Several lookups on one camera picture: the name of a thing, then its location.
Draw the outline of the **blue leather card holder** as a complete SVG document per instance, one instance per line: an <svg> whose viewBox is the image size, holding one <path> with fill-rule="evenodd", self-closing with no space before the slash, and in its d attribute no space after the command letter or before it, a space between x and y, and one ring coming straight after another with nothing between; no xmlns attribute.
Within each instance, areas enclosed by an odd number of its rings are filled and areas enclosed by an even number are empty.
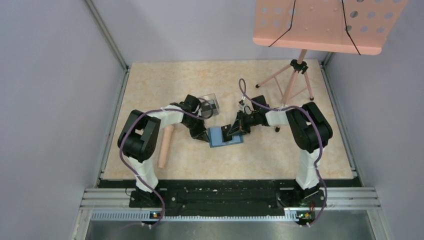
<svg viewBox="0 0 424 240"><path fill-rule="evenodd" d="M209 147L217 148L242 144L244 142L242 135L228 135L230 128L230 124L221 127L209 127L207 129Z"/></svg>

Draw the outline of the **clear acrylic card box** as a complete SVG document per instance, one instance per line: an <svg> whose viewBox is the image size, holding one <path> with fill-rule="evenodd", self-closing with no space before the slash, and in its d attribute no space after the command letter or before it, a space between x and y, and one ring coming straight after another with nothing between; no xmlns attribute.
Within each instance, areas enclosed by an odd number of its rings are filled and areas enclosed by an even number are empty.
<svg viewBox="0 0 424 240"><path fill-rule="evenodd" d="M198 97L200 100L200 115L209 119L220 114L218 99L214 93Z"/></svg>

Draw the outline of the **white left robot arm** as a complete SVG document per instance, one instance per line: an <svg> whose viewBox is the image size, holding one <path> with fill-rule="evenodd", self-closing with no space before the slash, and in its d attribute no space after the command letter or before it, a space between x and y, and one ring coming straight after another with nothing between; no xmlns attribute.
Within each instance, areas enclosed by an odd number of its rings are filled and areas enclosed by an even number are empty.
<svg viewBox="0 0 424 240"><path fill-rule="evenodd" d="M202 97L187 95L184 101L173 102L160 109L142 112L132 110L119 135L117 146L121 161L134 173L136 189L132 192L135 201L148 207L164 207L164 200L156 189L156 177L152 156L161 129L182 124L192 139L210 142L205 120L213 113L201 115L203 107L212 108L213 104Z"/></svg>

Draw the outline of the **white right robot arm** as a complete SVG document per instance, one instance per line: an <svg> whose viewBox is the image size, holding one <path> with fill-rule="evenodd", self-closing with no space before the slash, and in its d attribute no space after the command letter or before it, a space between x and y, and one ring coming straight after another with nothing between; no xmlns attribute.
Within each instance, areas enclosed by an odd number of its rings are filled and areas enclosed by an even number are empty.
<svg viewBox="0 0 424 240"><path fill-rule="evenodd" d="M291 191L281 191L279 203L284 207L313 207L324 204L327 185L318 170L324 148L333 137L333 130L318 106L308 102L289 110L270 108L263 95L254 97L253 110L239 110L233 124L222 127L225 142L232 137L249 134L254 126L290 127L291 134L300 149L299 171Z"/></svg>

